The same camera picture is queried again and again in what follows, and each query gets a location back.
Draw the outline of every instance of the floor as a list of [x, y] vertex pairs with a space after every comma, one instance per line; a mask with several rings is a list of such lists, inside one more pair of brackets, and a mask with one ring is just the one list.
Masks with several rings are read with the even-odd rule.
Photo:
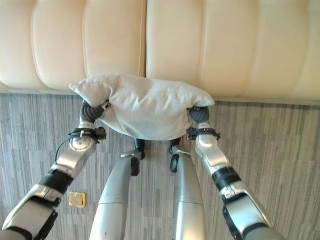
[[[78, 126], [82, 100], [71, 95], [2, 94], [0, 224], [53, 164], [57, 145]], [[210, 122], [220, 148], [267, 209], [286, 238], [320, 239], [320, 107], [217, 102]], [[231, 240], [222, 201], [194, 143], [190, 149], [202, 189], [207, 238]], [[131, 137], [107, 128], [86, 167], [57, 208], [48, 240], [89, 239], [97, 203], [120, 153]], [[148, 141], [139, 176], [129, 189], [125, 240], [171, 240], [176, 175], [169, 171], [168, 142]], [[85, 208], [68, 205], [69, 192], [86, 193]]]

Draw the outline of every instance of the robotic arm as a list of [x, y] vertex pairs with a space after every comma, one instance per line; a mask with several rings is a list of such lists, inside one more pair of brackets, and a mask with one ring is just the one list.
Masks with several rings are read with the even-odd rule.
[[187, 139], [195, 140], [196, 153], [202, 158], [224, 203], [223, 216], [237, 240], [284, 240], [271, 226], [266, 210], [241, 180], [218, 147], [220, 135], [209, 124], [207, 107], [193, 107], [189, 115], [197, 128], [187, 130]]
[[1, 240], [46, 238], [58, 216], [54, 208], [96, 150], [98, 140], [106, 139], [105, 129], [94, 128], [94, 122], [107, 107], [108, 103], [92, 108], [83, 102], [80, 124], [69, 134], [68, 148], [55, 160], [44, 179], [9, 213], [0, 231]]

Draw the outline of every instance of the beige leather sofa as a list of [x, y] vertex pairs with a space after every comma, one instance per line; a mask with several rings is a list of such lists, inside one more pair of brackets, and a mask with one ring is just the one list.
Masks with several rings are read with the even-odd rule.
[[1, 0], [0, 27], [2, 93], [112, 72], [320, 105], [320, 0]]

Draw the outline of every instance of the cushion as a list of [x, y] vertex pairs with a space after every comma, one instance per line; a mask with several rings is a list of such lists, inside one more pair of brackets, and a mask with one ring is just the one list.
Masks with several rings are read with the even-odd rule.
[[183, 136], [192, 124], [188, 109], [215, 104], [207, 92], [187, 83], [126, 74], [88, 77], [69, 87], [91, 107], [109, 100], [99, 119], [121, 134], [144, 140]]

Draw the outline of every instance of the cable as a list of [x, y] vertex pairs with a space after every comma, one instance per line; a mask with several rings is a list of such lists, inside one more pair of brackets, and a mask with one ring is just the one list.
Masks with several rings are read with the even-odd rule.
[[54, 162], [57, 161], [57, 157], [58, 157], [58, 152], [59, 152], [59, 149], [61, 148], [61, 146], [66, 142], [66, 141], [70, 141], [70, 137], [66, 140], [64, 140], [62, 143], [60, 143], [60, 145], [58, 146], [58, 148], [56, 149], [55, 151], [55, 156], [54, 156]]

